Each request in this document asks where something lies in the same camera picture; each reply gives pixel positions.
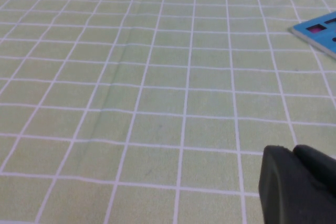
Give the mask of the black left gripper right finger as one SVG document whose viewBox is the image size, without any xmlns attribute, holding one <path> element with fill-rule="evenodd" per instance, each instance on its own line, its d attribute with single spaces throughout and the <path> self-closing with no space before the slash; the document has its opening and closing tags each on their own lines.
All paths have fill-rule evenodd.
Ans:
<svg viewBox="0 0 336 224">
<path fill-rule="evenodd" d="M 335 196 L 335 159 L 308 145 L 297 145 L 294 155 L 309 173 Z"/>
</svg>

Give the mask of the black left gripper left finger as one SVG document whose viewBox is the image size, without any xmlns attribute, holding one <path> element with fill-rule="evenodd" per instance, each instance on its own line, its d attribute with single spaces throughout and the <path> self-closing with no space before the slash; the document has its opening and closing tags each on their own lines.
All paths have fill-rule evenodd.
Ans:
<svg viewBox="0 0 336 224">
<path fill-rule="evenodd" d="M 259 197 L 265 223 L 335 223 L 335 196 L 283 146 L 264 148 Z"/>
</svg>

